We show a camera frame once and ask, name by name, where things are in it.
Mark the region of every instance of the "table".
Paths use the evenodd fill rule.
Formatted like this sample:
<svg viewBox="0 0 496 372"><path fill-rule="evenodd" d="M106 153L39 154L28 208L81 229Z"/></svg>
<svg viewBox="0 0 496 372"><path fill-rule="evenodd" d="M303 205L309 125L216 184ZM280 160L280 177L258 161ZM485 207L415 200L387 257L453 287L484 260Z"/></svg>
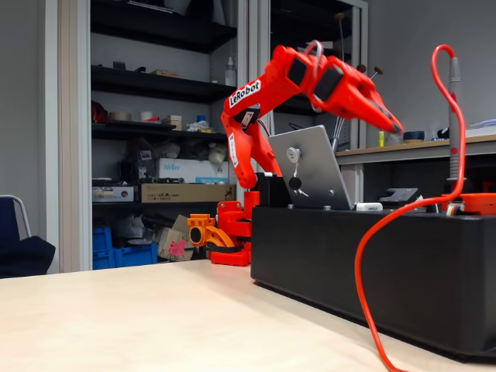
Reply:
<svg viewBox="0 0 496 372"><path fill-rule="evenodd" d="M368 329L208 261L1 280L0 329L9 372L386 371ZM382 340L410 371L495 369Z"/></svg>

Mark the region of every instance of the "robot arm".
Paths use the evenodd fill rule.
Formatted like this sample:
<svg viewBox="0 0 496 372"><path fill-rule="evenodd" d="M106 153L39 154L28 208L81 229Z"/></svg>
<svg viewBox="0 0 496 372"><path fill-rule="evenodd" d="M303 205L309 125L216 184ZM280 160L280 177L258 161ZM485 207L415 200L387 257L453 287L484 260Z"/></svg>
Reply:
<svg viewBox="0 0 496 372"><path fill-rule="evenodd" d="M222 124L229 139L229 155L242 188L257 182L253 158L266 172L281 175L274 153L257 120L297 94L308 97L315 110L344 119L358 118L381 130L403 131L385 108L371 79L336 57L316 56L278 46L264 73L236 90L224 102Z"/></svg>

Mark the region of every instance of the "orange cable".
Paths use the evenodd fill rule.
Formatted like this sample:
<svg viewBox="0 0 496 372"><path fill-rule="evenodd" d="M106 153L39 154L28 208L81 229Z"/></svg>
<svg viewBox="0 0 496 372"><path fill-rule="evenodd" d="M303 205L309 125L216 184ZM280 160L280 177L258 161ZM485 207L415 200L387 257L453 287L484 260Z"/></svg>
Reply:
<svg viewBox="0 0 496 372"><path fill-rule="evenodd" d="M405 205L392 213L386 215L383 217L379 222L377 222L375 225L373 225L366 233L365 235L362 236L362 239L358 243L358 248L356 249L356 256L355 256L355 283L356 283L356 291L358 292L358 298L360 299L360 304L362 305L363 313L365 314L365 319L367 320L367 324L369 325L370 332L372 333L372 337L374 338L375 346L377 347L377 351L379 352L379 355L381 357L381 360L387 367L387 369L390 372L405 372L403 370L399 370L396 368L391 361L388 359L388 356L384 352L384 348L382 347L381 340L379 339L379 335L377 334L377 329L374 324L374 320L372 319L372 315L370 314L369 307L367 305L367 301L365 299L365 294L363 292L363 285L362 285L362 275L360 272L360 265L361 265L361 260L362 260L362 255L363 255L363 249L365 248L365 245L369 241L369 239L380 229L382 229L384 226L386 226L389 222L391 222L393 219L396 219L400 215L403 215L404 213L411 211L412 209L419 208L419 207L425 207L427 205L432 205L432 204L441 204L441 203L446 203L450 202L454 198L460 195L462 189L463 189L463 173L465 170L465 120L463 119L463 114L458 106L458 104L455 102L455 100L451 97L450 93L447 91L447 89L444 87L443 83L441 82L441 79L439 78L439 74L437 72L437 56L441 50L445 50L450 58L455 57L455 53L451 49L450 46L443 44L439 45L437 48L434 49L434 52L432 53L431 57L431 72L432 72L432 77L434 78L434 82L437 85L437 88L441 91L443 94L444 98L449 102L450 106L452 107L453 111L456 113L456 118L458 119L458 126L459 126L459 131L460 131L460 143L459 143L459 148L460 148L460 157L459 157L459 162L458 162L458 171L457 171L457 179L456 179L456 186L453 189L453 191L448 194L448 195L443 195L439 196L437 198L427 198L423 200L417 200L412 202L411 204Z"/></svg>

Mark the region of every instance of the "pink sticker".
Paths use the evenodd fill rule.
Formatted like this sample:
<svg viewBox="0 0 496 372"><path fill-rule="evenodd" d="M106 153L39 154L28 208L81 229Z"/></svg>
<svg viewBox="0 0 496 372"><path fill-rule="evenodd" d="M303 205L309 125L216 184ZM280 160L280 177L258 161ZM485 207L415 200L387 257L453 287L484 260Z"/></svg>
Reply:
<svg viewBox="0 0 496 372"><path fill-rule="evenodd" d="M170 242L167 252L180 257L183 255L185 247L186 247L186 240L182 240L179 243Z"/></svg>

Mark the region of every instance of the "white connector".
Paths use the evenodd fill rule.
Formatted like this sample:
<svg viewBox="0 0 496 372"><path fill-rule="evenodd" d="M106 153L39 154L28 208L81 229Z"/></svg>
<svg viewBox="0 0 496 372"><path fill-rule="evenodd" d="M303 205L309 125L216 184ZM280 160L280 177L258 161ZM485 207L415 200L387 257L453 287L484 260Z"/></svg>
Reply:
<svg viewBox="0 0 496 372"><path fill-rule="evenodd" d="M381 203L356 203L355 206L358 212L382 211Z"/></svg>

